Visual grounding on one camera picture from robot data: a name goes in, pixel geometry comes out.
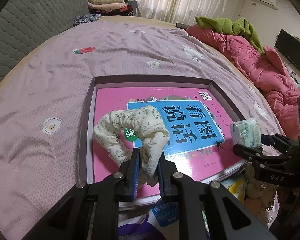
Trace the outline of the person's right hand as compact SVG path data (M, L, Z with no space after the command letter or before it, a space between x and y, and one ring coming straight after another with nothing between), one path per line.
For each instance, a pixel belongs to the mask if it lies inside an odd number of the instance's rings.
M277 188L279 225L300 225L300 188L290 189L279 186Z

